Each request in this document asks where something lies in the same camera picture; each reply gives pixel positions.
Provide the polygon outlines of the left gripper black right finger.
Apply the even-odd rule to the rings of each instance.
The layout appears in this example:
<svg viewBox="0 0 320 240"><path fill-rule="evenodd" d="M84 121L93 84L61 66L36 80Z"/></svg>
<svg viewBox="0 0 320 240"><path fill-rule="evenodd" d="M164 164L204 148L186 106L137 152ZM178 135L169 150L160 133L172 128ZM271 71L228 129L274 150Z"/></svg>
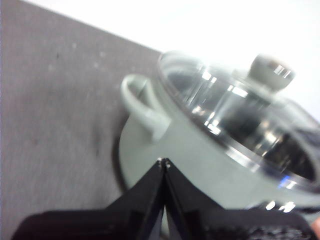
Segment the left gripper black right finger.
<svg viewBox="0 0 320 240"><path fill-rule="evenodd" d="M163 160L169 225L182 240L314 240L299 214L262 208L224 208L199 190L168 158Z"/></svg>

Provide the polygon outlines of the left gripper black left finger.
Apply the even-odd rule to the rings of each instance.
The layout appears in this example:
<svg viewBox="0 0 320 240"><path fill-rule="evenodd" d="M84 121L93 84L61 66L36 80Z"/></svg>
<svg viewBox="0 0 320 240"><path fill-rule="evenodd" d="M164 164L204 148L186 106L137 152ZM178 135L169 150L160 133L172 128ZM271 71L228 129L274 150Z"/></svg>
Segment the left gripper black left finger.
<svg viewBox="0 0 320 240"><path fill-rule="evenodd" d="M148 240L159 234L164 209L165 160L105 208L51 210L26 217L14 240Z"/></svg>

